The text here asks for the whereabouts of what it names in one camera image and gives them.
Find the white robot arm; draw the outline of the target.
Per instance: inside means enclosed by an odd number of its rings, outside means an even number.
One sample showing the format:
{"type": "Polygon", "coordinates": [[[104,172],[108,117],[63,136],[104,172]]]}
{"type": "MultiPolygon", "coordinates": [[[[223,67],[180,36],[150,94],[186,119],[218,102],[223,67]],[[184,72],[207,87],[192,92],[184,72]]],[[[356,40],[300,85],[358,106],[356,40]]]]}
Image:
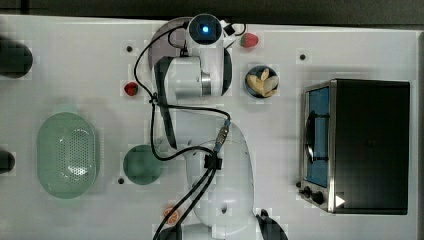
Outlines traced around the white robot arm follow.
{"type": "Polygon", "coordinates": [[[254,179],[247,143],[231,116],[196,101],[225,94],[232,64],[225,31],[210,14],[182,24],[186,56],[163,56],[153,67],[156,105],[165,141],[186,162],[188,213],[172,227],[160,224],[153,240],[288,240],[266,210],[253,211],[254,179]]]}

